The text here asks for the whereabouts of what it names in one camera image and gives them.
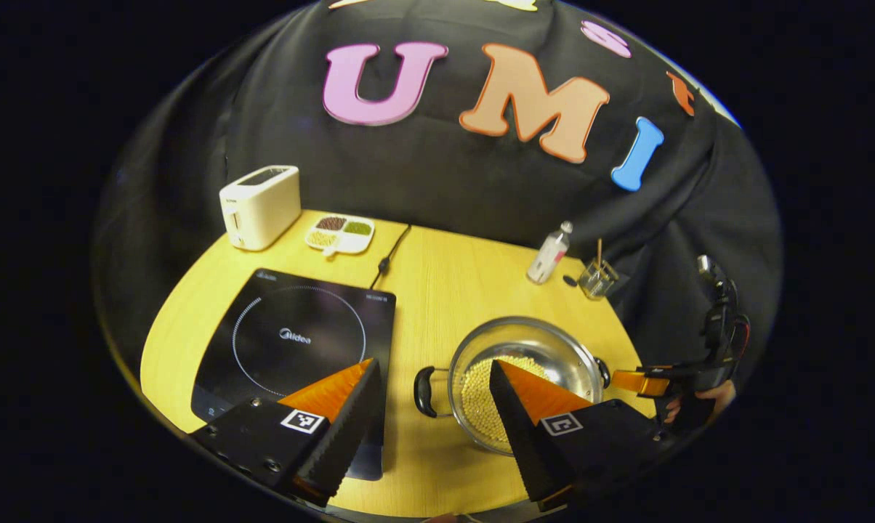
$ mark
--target black induction cooker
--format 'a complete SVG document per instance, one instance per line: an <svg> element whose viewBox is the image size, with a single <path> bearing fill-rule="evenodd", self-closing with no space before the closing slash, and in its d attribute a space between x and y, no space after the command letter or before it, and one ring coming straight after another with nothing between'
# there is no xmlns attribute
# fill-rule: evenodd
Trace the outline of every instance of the black induction cooker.
<svg viewBox="0 0 875 523"><path fill-rule="evenodd" d="M281 400L370 357L385 384L394 318L390 292L258 269L212 335L195 375L192 411L207 423L252 397ZM382 477L385 387L380 404L348 477Z"/></svg>

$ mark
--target midea logo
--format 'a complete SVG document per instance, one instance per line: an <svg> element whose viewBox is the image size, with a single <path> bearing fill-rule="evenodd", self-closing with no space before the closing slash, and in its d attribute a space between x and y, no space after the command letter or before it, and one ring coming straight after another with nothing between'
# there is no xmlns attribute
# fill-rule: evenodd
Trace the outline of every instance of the midea logo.
<svg viewBox="0 0 875 523"><path fill-rule="evenodd" d="M305 338L305 337L299 336L298 334L295 334L294 332L290 331L288 327L281 328L281 330L279 331L279 338L283 338L283 340L300 341L300 342L302 342L302 344L309 344L309 345L311 345L311 342L312 342L311 338Z"/></svg>

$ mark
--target toaster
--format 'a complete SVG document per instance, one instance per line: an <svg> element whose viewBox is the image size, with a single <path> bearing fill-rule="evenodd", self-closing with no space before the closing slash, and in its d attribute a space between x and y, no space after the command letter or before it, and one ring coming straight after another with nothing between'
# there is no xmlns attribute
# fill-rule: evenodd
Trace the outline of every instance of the toaster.
<svg viewBox="0 0 875 523"><path fill-rule="evenodd" d="M265 166L218 192L231 245L262 251L302 214L297 166Z"/></svg>

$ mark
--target black cable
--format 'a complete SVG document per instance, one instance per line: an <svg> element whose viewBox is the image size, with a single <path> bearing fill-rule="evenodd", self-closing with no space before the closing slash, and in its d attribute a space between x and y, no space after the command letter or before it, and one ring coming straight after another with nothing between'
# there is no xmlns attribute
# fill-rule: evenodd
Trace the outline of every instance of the black cable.
<svg viewBox="0 0 875 523"><path fill-rule="evenodd" d="M381 275L387 274L389 272L389 261L392 258L392 255L395 254L395 249L398 248L398 244L402 241L402 238L408 234L408 231L411 229L411 223L402 231L402 234L398 236L398 239L395 241L395 244L392 246L392 250L389 251L389 255L383 259L380 259L379 271L376 273L376 277L374 278L374 282L370 284L370 289L376 285L376 282L379 281L379 277Z"/></svg>

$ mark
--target yellow table surface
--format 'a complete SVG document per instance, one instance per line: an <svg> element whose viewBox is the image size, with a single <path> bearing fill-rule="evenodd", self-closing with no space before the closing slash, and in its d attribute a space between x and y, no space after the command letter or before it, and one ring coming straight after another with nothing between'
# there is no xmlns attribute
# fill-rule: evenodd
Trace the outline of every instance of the yellow table surface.
<svg viewBox="0 0 875 523"><path fill-rule="evenodd" d="M305 245L308 229L325 213L303 211L261 252L239 251L222 235L186 272L164 302L148 334L141 362L146 397L172 423L191 433L205 425L192 413L198 365L227 308L257 268L368 288L377 264L405 229L377 219L374 238L360 254L325 259ZM525 277L537 251L472 236L412 226L376 284L397 297L387 380L384 474L378 481L345 477L331 506L385 516L426 517L477 513L525 500L514 458L481 450L454 417L432 419L415 408L412 384L428 365L447 368L457 346L478 325L526 315L573 335L610 370L640 365L626 331L607 300L590 301L563 275L579 277L583 264L564 258L550 279ZM446 373L435 372L434 407L448 413ZM652 400L610 387L647 417Z"/></svg>

